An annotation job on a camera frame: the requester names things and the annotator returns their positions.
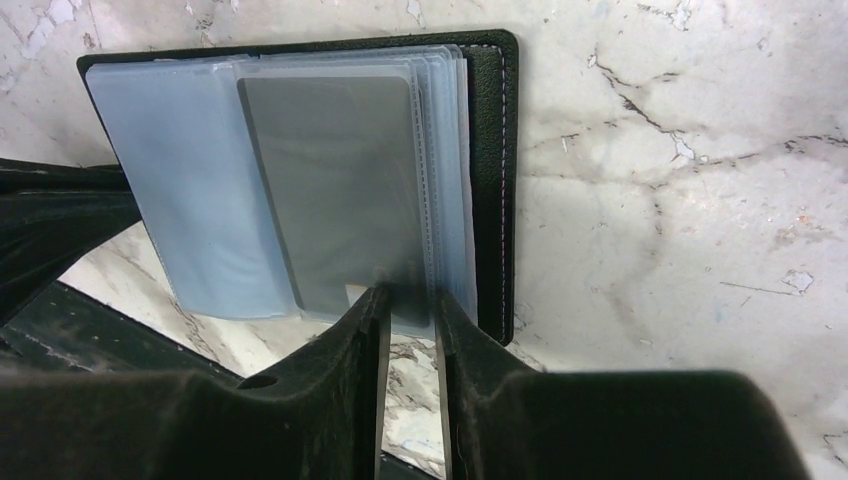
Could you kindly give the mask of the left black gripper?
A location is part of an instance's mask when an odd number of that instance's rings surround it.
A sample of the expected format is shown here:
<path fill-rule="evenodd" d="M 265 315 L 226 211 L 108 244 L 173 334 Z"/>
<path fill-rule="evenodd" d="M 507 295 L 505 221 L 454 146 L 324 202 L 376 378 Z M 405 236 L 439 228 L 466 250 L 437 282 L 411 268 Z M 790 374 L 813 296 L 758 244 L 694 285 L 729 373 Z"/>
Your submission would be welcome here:
<path fill-rule="evenodd" d="M 117 165 L 1 161 L 1 323 L 82 256 L 141 220 Z"/>

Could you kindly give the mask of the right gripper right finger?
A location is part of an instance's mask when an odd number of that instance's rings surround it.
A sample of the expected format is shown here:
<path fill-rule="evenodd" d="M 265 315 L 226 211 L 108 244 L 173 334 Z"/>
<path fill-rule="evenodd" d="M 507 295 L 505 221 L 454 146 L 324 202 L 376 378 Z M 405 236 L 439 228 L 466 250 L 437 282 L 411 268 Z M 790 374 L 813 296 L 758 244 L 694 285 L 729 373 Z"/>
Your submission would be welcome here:
<path fill-rule="evenodd" d="M 542 372 L 440 293 L 451 479 L 805 479 L 774 404 L 731 371 Z"/>

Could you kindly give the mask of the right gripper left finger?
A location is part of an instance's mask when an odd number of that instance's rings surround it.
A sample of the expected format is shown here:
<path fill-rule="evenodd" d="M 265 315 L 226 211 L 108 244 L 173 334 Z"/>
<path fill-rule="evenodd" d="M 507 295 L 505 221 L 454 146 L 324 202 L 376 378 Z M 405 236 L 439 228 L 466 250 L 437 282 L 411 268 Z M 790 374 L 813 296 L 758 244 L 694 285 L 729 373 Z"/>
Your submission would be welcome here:
<path fill-rule="evenodd" d="M 374 479 L 390 297 L 229 385 L 199 370 L 1 376 L 5 479 Z"/>

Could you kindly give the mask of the black leather card holder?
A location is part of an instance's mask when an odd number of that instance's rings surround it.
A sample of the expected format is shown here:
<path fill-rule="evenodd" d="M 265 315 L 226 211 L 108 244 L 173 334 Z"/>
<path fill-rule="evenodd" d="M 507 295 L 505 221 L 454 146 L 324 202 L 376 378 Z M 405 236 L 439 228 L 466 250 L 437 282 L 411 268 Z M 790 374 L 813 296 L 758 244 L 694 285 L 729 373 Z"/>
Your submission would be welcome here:
<path fill-rule="evenodd" d="M 514 336 L 515 203 L 519 45 L 505 29 L 404 34 L 290 44 L 86 54 L 81 76 L 95 65 L 184 60 L 239 54 L 335 52 L 420 45 L 456 45 L 469 62 L 470 182 L 478 292 L 478 326 L 501 345 Z"/>

